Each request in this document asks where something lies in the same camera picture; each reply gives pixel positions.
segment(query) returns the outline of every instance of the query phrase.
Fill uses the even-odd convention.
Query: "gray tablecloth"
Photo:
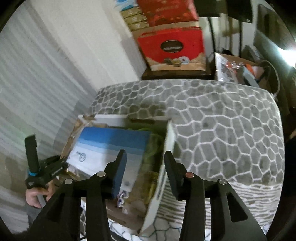
[[[90,114],[171,117],[176,160],[203,179],[228,180],[264,232],[268,230],[284,175],[281,119],[269,92],[208,80],[132,82],[102,88]],[[130,235],[112,221],[110,227],[128,240],[178,240],[184,208],[167,183],[155,223],[144,237]],[[206,240],[210,240],[208,201],[206,208]]]

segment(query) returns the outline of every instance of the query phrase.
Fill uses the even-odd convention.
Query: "white cardboard box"
[[[164,153],[168,150],[173,152],[173,148],[175,145],[176,136],[173,130],[172,121],[167,117],[155,117],[152,119],[129,119],[127,115],[95,115],[95,116],[86,116],[80,115],[78,116],[78,120],[76,125],[62,151],[62,157],[69,155],[72,150],[73,143],[79,137],[81,131],[86,126],[104,126],[107,124],[112,127],[125,127],[125,128],[149,128],[152,131],[155,130],[157,132],[163,132],[165,136],[165,143],[163,148],[163,156]],[[167,174],[165,171],[164,160],[162,158],[162,164],[159,170],[159,176],[157,181],[157,186],[155,189],[154,196],[152,197],[148,209],[146,212],[146,216],[144,218],[143,223],[139,223],[139,220],[124,220],[124,214],[122,213],[122,218],[119,220],[114,220],[119,224],[129,228],[132,230],[132,234],[139,235],[143,233],[145,229],[147,229],[150,225],[153,224],[156,213],[163,195],[163,190],[165,188],[165,183],[167,181]],[[86,208],[85,202],[81,202],[81,206]]]

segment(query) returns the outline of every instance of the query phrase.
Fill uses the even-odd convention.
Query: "black cable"
[[[239,57],[242,57],[242,22],[239,21]]]
[[[213,29],[212,20],[211,20],[210,17],[207,17],[207,20],[209,21],[209,25],[210,25],[210,31],[211,31],[212,43],[213,43],[213,50],[214,50],[214,53],[216,53],[215,35],[214,35],[214,29]]]

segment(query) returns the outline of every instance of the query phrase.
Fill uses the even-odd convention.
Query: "white cable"
[[[262,60],[262,61],[259,63],[259,65],[260,65],[262,62],[267,62],[267,63],[269,63],[269,64],[273,67],[273,69],[274,69],[274,71],[275,71],[275,73],[276,73],[276,78],[277,78],[277,81],[278,81],[278,88],[277,88],[277,91],[273,94],[273,97],[274,97],[274,99],[275,99],[275,98],[277,97],[277,95],[279,94],[279,90],[280,90],[280,88],[281,88],[281,83],[280,83],[280,81],[279,81],[279,75],[278,75],[278,73],[277,73],[275,67],[274,67],[269,61],[267,61],[267,60]]]

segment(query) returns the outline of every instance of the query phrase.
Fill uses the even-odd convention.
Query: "human hand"
[[[48,188],[31,188],[26,190],[26,201],[30,206],[41,208],[37,195],[45,195],[46,201],[48,201],[55,192],[53,181],[50,181]]]

